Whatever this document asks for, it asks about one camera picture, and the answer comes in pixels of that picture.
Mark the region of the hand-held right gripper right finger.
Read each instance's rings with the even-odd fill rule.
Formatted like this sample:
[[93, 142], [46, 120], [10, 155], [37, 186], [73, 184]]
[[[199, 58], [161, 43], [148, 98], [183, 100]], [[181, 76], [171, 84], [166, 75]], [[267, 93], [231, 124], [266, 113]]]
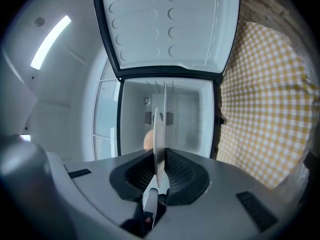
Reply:
[[296, 215], [294, 205], [234, 165], [166, 151], [202, 166], [210, 182], [193, 203], [167, 207], [154, 228], [156, 240], [272, 240]]

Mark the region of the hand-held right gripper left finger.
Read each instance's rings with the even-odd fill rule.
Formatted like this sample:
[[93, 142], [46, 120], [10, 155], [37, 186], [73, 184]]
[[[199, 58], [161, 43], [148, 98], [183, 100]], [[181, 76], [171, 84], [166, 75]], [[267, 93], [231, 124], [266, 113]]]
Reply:
[[77, 240], [137, 240], [121, 226], [135, 217], [139, 202], [122, 199], [110, 184], [112, 170], [152, 151], [137, 151], [114, 158], [70, 162], [48, 152], [55, 188], [66, 209]]

